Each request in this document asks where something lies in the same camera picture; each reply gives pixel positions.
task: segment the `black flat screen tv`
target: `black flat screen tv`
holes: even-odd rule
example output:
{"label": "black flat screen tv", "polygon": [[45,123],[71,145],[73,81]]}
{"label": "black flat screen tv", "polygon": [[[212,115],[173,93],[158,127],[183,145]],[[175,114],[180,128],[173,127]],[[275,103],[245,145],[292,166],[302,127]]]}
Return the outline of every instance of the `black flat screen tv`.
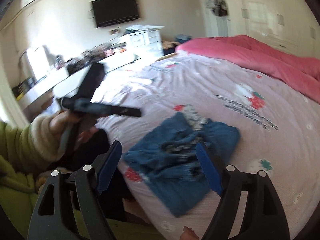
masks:
{"label": "black flat screen tv", "polygon": [[140,18],[137,0],[96,0],[92,8],[97,28]]}

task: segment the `hand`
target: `hand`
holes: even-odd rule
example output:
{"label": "hand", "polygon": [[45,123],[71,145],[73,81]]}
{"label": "hand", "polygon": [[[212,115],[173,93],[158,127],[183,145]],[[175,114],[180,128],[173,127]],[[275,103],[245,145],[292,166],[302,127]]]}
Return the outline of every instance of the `hand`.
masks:
{"label": "hand", "polygon": [[184,233],[180,236],[180,240],[199,240],[200,239],[191,228],[184,227],[183,232]]}
{"label": "hand", "polygon": [[[60,141],[61,135],[67,124],[75,124],[80,122],[80,120],[81,118],[70,111],[65,111],[62,113],[58,112],[50,122],[50,132],[57,138],[58,141]],[[82,132],[81,134],[79,134],[78,142],[85,143],[89,141],[97,131],[97,128],[91,127],[88,131]]]}

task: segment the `folded blue shirt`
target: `folded blue shirt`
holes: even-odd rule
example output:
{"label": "folded blue shirt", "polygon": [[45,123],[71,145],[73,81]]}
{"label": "folded blue shirt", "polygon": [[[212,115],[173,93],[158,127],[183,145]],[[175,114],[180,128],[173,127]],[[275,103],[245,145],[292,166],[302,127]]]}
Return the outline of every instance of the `folded blue shirt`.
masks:
{"label": "folded blue shirt", "polygon": [[180,217],[210,190],[196,158],[196,144],[204,141],[227,164],[239,139],[237,128],[210,119],[202,130],[193,130],[179,112],[142,138],[124,160],[170,212]]}

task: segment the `red blanket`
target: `red blanket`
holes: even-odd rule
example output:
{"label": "red blanket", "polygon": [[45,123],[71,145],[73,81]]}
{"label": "red blanket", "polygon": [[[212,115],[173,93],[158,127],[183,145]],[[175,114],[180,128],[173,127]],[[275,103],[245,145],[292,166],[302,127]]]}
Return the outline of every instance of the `red blanket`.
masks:
{"label": "red blanket", "polygon": [[280,52],[246,35],[193,39],[179,45],[179,50],[265,73],[320,104],[320,60],[316,58]]}

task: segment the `bed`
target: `bed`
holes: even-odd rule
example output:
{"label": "bed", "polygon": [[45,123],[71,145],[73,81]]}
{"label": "bed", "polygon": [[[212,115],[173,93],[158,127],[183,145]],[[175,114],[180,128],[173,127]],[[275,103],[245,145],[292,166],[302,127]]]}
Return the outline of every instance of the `bed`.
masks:
{"label": "bed", "polygon": [[[268,173],[294,239],[320,201],[320,61],[279,52],[248,36],[194,39],[176,52],[141,71],[108,74],[94,101],[139,107],[144,115],[109,116],[97,126],[111,142],[122,143],[123,154],[186,105],[237,127],[241,139],[231,164],[245,172]],[[216,193],[176,218],[145,185],[143,174],[124,160],[118,167],[168,240],[179,239],[184,226],[203,236],[220,200]],[[240,229],[245,201],[243,194],[230,236]]]}

